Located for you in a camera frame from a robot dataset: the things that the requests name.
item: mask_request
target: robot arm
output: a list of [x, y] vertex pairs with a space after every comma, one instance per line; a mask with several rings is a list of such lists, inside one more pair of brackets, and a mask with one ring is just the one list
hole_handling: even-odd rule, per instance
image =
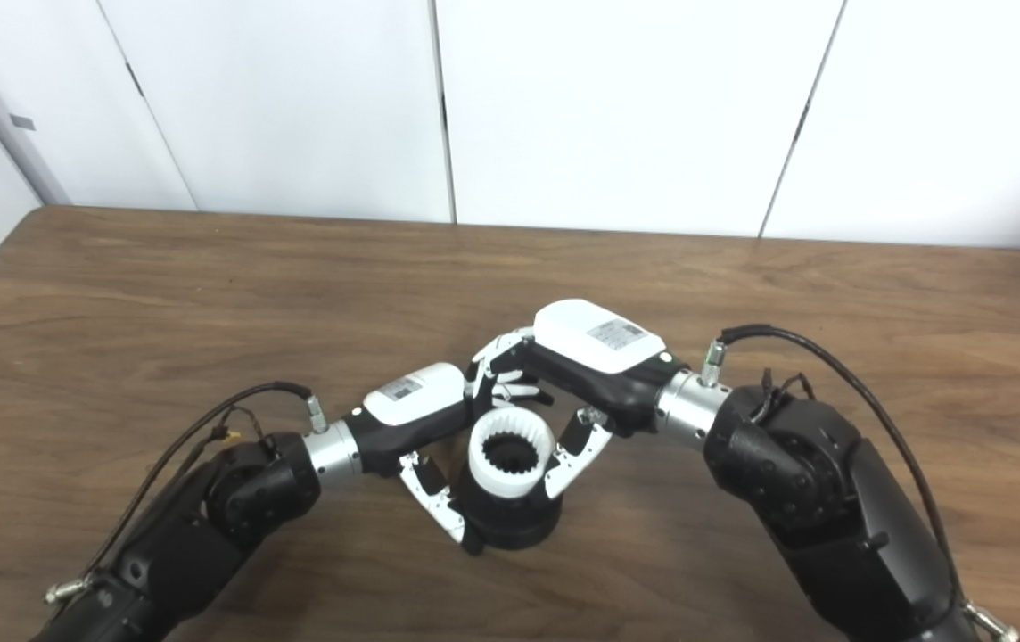
[[[667, 434], [703, 452], [717, 485], [754, 508], [813, 608], [853, 642], [978, 641], [975, 625], [998, 641], [1019, 639], [962, 596], [949, 556], [872, 443], [815, 399], [770, 383], [722, 385], [725, 353], [714, 342], [695, 373], [627, 318], [564, 300], [478, 353], [469, 390], [481, 407], [500, 373], [524, 371], [589, 403], [580, 412], [595, 412], [609, 434]], [[575, 476], [580, 463], [563, 471]]]
[[73, 601], [33, 642], [163, 639], [207, 608], [265, 537], [323, 491], [356, 473], [399, 475], [404, 455], [470, 423], [464, 378], [448, 363], [380, 387], [332, 424], [309, 394], [301, 395], [313, 417], [309, 434], [224, 448], [176, 477], [110, 563], [51, 588], [48, 602]]

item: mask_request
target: label sticker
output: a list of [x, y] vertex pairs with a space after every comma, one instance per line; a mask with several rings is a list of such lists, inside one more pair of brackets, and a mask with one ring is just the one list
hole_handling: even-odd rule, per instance
[[419, 391], [423, 386], [411, 378], [396, 379], [391, 384], [380, 387], [379, 394], [392, 401], [400, 401], [415, 391]]
[[612, 350], [623, 349], [623, 347], [631, 344], [631, 342], [648, 337], [648, 333], [645, 330], [629, 324], [624, 318], [611, 318], [605, 322], [605, 324], [592, 329], [586, 334], [595, 338], [595, 340], [603, 342]]

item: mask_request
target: metal connector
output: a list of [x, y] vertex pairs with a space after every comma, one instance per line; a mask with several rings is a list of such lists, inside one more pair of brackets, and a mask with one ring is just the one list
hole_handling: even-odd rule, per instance
[[308, 398], [308, 415], [311, 418], [311, 432], [321, 434], [327, 430], [327, 419], [323, 417], [323, 409], [319, 406], [319, 399], [315, 395]]
[[723, 356], [727, 352], [727, 346], [720, 341], [714, 341], [709, 345], [709, 354], [705, 357], [705, 366], [701, 368], [701, 385], [706, 389], [715, 387], [720, 381], [720, 366], [723, 365]]
[[70, 597], [85, 592], [87, 589], [90, 589], [90, 576], [80, 577], [78, 580], [51, 586], [50, 589], [46, 590], [42, 601], [46, 604], [57, 604], [58, 602], [69, 600]]
[[1020, 633], [1012, 626], [1006, 625], [1000, 619], [992, 616], [989, 610], [979, 608], [974, 602], [966, 601], [966, 613], [969, 614], [974, 625], [978, 625], [989, 634], [989, 638], [994, 642], [1020, 642]]

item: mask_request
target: black cylinder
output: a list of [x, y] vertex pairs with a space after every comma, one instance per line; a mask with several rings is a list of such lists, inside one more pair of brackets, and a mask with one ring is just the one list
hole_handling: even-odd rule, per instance
[[456, 497], [466, 521], [486, 544], [507, 551], [542, 543], [562, 516], [562, 497], [538, 501], [529, 496], [507, 499], [491, 495], [474, 481], [469, 463], [464, 463], [458, 477]]

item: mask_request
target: wooden table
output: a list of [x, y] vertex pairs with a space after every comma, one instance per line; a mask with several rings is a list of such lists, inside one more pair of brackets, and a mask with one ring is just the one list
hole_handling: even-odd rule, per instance
[[[42, 208], [0, 248], [0, 641], [93, 553], [160, 450], [273, 378], [340, 414], [389, 379], [462, 364], [584, 297], [694, 363], [722, 327], [817, 338], [897, 417], [967, 593], [1020, 627], [1020, 251]], [[746, 342], [727, 381], [807, 371], [882, 449], [844, 384]], [[288, 397], [254, 403], [302, 430]], [[547, 415], [564, 426], [571, 402]], [[461, 462], [464, 439], [437, 450]], [[172, 639], [839, 641], [697, 452], [615, 440], [530, 551], [464, 555], [397, 481], [328, 490]]]

